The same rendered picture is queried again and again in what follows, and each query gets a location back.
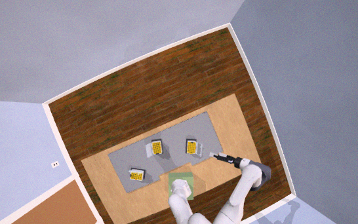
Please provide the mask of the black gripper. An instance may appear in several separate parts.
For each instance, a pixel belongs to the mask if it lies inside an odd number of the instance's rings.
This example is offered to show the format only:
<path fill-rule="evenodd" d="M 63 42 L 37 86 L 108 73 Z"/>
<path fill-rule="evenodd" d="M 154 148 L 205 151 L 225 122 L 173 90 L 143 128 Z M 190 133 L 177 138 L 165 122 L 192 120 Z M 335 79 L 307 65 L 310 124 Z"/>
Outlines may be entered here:
<path fill-rule="evenodd" d="M 236 159 L 233 158 L 232 156 L 229 156 L 229 155 L 225 155 L 223 153 L 219 153 L 219 155 L 217 154 L 214 154 L 214 153 L 211 153 L 210 152 L 210 155 L 211 157 L 214 157 L 214 158 L 217 158 L 217 160 L 221 160 L 221 161 L 224 161 L 224 162 L 228 162 L 230 164 L 234 164 L 234 167 L 240 169 L 240 163 L 242 161 L 242 158 L 240 157 L 237 157 Z"/>

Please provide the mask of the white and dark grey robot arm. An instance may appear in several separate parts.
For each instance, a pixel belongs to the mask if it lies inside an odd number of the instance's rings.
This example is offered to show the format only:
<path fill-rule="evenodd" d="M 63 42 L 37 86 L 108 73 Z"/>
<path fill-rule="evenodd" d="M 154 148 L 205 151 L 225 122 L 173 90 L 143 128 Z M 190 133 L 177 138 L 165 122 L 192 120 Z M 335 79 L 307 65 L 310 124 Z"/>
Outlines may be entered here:
<path fill-rule="evenodd" d="M 249 191 L 257 191 L 270 180 L 271 168 L 259 162 L 244 158 L 240 163 L 242 173 L 236 188 L 224 204 L 213 223 L 200 213 L 192 213 L 187 197 L 191 190 L 186 180 L 176 179 L 172 182 L 168 204 L 177 224 L 240 224 L 243 217 L 243 205 Z M 186 187 L 186 186 L 187 187 Z M 185 192 L 186 190 L 186 192 Z M 184 199 L 184 200 L 183 200 Z"/>

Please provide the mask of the yellow pipette tip rack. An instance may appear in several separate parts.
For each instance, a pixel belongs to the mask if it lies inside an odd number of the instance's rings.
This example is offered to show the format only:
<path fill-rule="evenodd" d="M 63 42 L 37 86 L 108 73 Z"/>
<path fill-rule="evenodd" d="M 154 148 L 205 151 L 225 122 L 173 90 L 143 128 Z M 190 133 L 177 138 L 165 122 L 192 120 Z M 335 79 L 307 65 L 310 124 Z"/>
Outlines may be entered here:
<path fill-rule="evenodd" d="M 160 145 L 160 142 L 152 143 L 152 145 L 153 145 L 153 153 L 154 153 L 154 154 L 159 154 L 159 153 L 161 153 L 161 145 Z"/>
<path fill-rule="evenodd" d="M 138 180 L 142 180 L 141 176 L 142 174 L 136 174 L 136 173 L 131 173 L 131 179 L 138 179 Z"/>
<path fill-rule="evenodd" d="M 188 153 L 195 153 L 195 142 L 188 142 Z"/>

